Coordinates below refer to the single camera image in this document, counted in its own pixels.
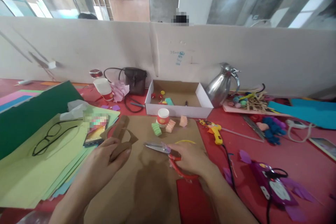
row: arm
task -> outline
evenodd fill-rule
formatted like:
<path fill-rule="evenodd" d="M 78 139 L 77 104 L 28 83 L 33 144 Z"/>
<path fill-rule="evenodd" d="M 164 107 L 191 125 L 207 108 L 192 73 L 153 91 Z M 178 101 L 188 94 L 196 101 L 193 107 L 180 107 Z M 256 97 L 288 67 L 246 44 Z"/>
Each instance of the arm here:
<path fill-rule="evenodd" d="M 168 145 L 181 154 L 176 162 L 182 169 L 200 175 L 206 181 L 216 204 L 221 223 L 257 223 L 256 219 L 223 178 L 218 167 L 195 144 Z"/>
<path fill-rule="evenodd" d="M 56 206 L 49 224 L 83 223 L 86 206 L 123 167 L 130 156 L 130 149 L 119 154 L 110 163 L 110 156 L 120 141 L 105 140 L 86 159 L 64 198 Z"/>

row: hand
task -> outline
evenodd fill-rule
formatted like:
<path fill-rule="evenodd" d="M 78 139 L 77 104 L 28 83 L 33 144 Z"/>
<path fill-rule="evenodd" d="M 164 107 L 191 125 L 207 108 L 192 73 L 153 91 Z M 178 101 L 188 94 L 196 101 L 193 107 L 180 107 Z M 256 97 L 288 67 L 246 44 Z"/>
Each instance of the hand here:
<path fill-rule="evenodd" d="M 177 161 L 176 164 L 183 170 L 200 175 L 203 178 L 214 170 L 218 170 L 217 166 L 209 160 L 204 151 L 196 144 L 181 142 L 168 144 L 168 147 L 181 154 L 182 160 Z"/>
<path fill-rule="evenodd" d="M 67 194 L 90 201 L 113 178 L 128 160 L 131 149 L 124 150 L 111 163 L 110 156 L 120 143 L 119 139 L 108 138 L 87 157 L 76 175 Z"/>

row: red cap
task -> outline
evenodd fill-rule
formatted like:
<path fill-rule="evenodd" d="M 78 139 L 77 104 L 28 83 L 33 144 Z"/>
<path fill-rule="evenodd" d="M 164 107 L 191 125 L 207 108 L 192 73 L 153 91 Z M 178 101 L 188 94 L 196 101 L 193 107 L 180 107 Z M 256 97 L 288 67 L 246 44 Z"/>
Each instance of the red cap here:
<path fill-rule="evenodd" d="M 97 78 L 103 76 L 103 73 L 99 69 L 93 69 L 89 72 L 92 78 Z"/>

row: yellow glue gun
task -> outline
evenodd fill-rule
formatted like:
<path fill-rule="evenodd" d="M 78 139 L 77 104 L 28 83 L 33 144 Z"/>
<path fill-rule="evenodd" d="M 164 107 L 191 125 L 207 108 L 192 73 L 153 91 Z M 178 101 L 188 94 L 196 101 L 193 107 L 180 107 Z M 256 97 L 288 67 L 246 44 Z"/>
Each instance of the yellow glue gun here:
<path fill-rule="evenodd" d="M 208 120 L 199 120 L 199 123 L 205 127 L 208 127 L 209 128 L 208 132 L 215 135 L 215 144 L 217 145 L 223 144 L 223 139 L 219 133 L 222 127 L 219 124 L 214 124 L 213 122 L 210 122 Z"/>

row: eyeglasses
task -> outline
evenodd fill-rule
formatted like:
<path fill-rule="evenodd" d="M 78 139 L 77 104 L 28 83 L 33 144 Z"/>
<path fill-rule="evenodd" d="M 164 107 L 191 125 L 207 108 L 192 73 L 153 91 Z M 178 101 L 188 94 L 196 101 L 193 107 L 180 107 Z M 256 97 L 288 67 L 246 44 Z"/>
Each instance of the eyeglasses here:
<path fill-rule="evenodd" d="M 80 120 L 83 120 L 83 119 L 60 121 L 60 122 L 55 123 L 53 126 L 51 126 L 51 128 L 47 132 L 47 135 L 40 142 L 38 142 L 38 144 L 35 146 L 35 148 L 33 150 L 33 156 L 42 155 L 43 153 L 45 153 L 47 148 L 53 142 L 55 142 L 57 139 L 59 139 L 62 135 L 64 135 L 65 132 L 67 132 L 68 130 L 70 130 L 72 128 L 78 127 L 78 125 L 70 127 L 66 131 L 64 131 L 61 135 L 56 137 L 54 140 L 49 140 L 48 137 L 54 137 L 61 131 L 61 128 L 62 128 L 61 123 L 70 122 L 70 121 L 80 121 Z"/>

